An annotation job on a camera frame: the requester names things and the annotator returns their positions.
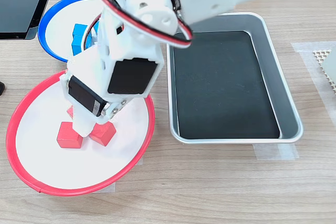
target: blue cube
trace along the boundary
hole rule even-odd
[[[92,37],[89,37],[86,39],[86,49],[92,46]]]
[[[82,49],[80,48],[82,38],[83,38],[83,36],[74,35],[73,41],[72,41],[72,44],[71,44],[73,56],[82,52]]]
[[[75,27],[72,32],[72,37],[75,38],[75,35],[77,36],[83,36],[85,29],[87,28],[87,25],[82,25],[82,24],[75,24]]]
[[[98,26],[99,26],[99,21],[94,25],[94,30],[96,31],[96,34],[98,34]]]

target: red block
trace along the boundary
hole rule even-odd
[[[72,128],[71,122],[62,122],[57,135],[57,143],[61,148],[81,148],[83,137]]]
[[[70,108],[68,108],[67,112],[68,112],[69,116],[72,119],[73,118],[73,106],[71,106]]]
[[[93,131],[89,136],[97,143],[103,146],[107,146],[116,132],[117,132],[116,128],[111,122],[107,122],[106,124],[103,125],[96,123],[95,127],[93,128]]]

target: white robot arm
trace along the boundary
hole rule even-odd
[[[160,43],[186,48],[188,25],[227,12],[248,0],[100,0],[98,43],[68,61],[61,76],[74,107],[73,129],[89,135],[133,98],[148,96],[163,64]],[[185,39],[174,36],[177,29]]]

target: wood grain surface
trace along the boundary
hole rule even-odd
[[[48,7],[59,0],[50,0]],[[59,198],[38,194],[13,172],[5,135],[20,100],[66,68],[38,39],[0,41],[0,223],[336,223],[336,129],[291,42],[336,40],[336,0],[255,0],[302,117],[296,161],[259,161],[252,145],[182,145],[169,132],[167,75],[151,96],[155,133],[116,192]]]

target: cable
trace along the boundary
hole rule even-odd
[[[147,25],[146,23],[142,22],[138,18],[132,16],[124,9],[122,9],[116,0],[102,0],[102,1],[105,5],[108,6],[108,8],[112,11],[114,16],[118,17],[122,22],[134,28],[135,30],[139,31],[140,33],[146,34],[149,37],[159,40],[160,42],[167,43],[171,46],[178,48],[187,48],[192,43],[193,32],[190,29],[190,27],[186,23],[184,23],[179,17],[177,17],[179,20],[178,21],[179,28],[186,37],[185,39],[178,38],[170,34],[166,34],[162,31],[159,31]]]
[[[80,44],[80,48],[82,49],[82,52],[84,50],[86,50],[86,41],[88,40],[88,37],[89,37],[89,34],[91,32],[91,30],[93,29],[93,27],[96,25],[96,23],[98,22],[98,20],[100,19],[100,16],[101,14],[99,14],[94,20],[93,22],[91,23],[91,25],[87,26],[85,31],[84,31],[84,36],[83,36],[83,39],[81,41],[81,44]]]

